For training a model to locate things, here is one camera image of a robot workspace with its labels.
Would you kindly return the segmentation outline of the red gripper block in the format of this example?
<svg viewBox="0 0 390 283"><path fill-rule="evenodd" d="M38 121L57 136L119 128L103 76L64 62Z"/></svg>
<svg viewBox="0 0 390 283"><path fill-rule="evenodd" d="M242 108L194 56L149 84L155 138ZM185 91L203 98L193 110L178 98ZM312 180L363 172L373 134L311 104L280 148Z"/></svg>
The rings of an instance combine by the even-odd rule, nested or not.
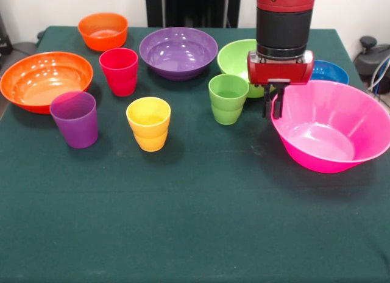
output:
<svg viewBox="0 0 390 283"><path fill-rule="evenodd" d="M271 60L258 56L255 51L248 52L247 71L249 82L254 85L264 85L264 118L270 118L272 110L271 86L267 84L306 84L311 78L313 67L314 52L309 50L306 50L302 56L289 60ZM276 94L273 117L281 118L286 85L274 84L274 87Z"/></svg>

